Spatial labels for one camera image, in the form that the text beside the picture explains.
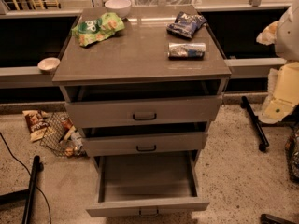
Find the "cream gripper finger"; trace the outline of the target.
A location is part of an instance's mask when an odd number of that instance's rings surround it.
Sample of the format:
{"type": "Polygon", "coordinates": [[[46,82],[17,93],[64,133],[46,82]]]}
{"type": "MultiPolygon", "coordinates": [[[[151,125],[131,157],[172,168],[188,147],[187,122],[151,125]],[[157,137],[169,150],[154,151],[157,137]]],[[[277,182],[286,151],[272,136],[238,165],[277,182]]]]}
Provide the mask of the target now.
{"type": "Polygon", "coordinates": [[[266,46],[274,44],[277,38],[277,28],[278,21],[270,23],[261,33],[258,34],[256,41],[266,46]]]}
{"type": "Polygon", "coordinates": [[[299,105],[299,62],[286,63],[268,74],[268,94],[259,113],[267,124],[282,121],[299,105]]]}

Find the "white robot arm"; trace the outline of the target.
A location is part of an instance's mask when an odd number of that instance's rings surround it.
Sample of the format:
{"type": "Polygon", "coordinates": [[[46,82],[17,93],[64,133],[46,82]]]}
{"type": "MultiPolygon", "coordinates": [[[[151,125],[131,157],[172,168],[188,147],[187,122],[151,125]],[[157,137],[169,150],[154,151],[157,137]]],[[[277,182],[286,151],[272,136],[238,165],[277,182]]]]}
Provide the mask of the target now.
{"type": "Polygon", "coordinates": [[[270,69],[268,95],[258,115],[261,122],[274,124],[299,105],[299,0],[259,33],[256,41],[274,45],[276,55],[286,61],[278,70],[270,69]]]}

